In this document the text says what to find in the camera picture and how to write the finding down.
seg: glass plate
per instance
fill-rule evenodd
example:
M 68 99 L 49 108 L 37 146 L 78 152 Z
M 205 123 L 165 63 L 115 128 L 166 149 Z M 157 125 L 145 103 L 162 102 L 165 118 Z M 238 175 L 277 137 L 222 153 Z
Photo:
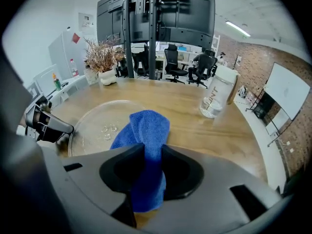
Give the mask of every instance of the glass plate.
M 68 156 L 108 151 L 121 129 L 129 122 L 129 115 L 145 110 L 129 100 L 106 102 L 87 112 L 76 124 L 70 136 Z

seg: round wooden table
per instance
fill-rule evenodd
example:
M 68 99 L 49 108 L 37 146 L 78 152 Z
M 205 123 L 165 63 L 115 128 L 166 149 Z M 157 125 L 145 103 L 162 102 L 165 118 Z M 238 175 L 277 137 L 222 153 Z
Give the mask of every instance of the round wooden table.
M 75 126 L 94 107 L 111 100 L 131 100 L 170 121 L 167 144 L 226 158 L 267 182 L 254 134 L 234 103 L 214 120 L 199 105 L 207 90 L 171 82 L 119 78 L 110 86 L 94 84 L 69 97 L 52 114 Z

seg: blue microfiber towel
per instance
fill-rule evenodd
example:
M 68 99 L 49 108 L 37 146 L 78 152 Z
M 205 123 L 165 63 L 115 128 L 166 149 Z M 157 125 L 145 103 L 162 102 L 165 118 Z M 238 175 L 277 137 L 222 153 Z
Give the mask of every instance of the blue microfiber towel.
M 169 120 L 155 111 L 134 113 L 111 146 L 114 149 L 136 143 L 145 145 L 145 167 L 131 190 L 134 212 L 157 209 L 163 202 L 166 179 L 161 169 L 161 146 L 167 141 L 169 128 Z

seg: plastic bottle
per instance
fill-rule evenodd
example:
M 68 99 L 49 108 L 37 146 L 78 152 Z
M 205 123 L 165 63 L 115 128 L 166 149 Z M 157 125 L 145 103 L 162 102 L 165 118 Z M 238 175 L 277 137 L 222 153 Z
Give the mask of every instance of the plastic bottle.
M 61 90 L 60 81 L 59 81 L 59 79 L 57 78 L 57 76 L 54 73 L 52 74 L 52 78 L 53 78 L 53 82 L 54 82 L 54 85 L 55 85 L 56 89 L 58 91 Z
M 218 66 L 199 107 L 204 116 L 215 118 L 222 111 L 236 83 L 237 75 L 235 70 Z
M 70 69 L 72 71 L 73 77 L 79 75 L 74 59 L 70 59 Z

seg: refrigerator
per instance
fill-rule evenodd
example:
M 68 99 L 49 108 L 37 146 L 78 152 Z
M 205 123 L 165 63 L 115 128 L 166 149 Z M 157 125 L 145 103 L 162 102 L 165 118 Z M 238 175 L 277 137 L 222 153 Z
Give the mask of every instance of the refrigerator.
M 52 64 L 56 64 L 62 80 L 72 78 L 70 59 L 74 59 L 79 75 L 84 75 L 84 58 L 86 55 L 86 42 L 80 37 L 77 43 L 73 41 L 73 31 L 63 31 L 49 46 Z

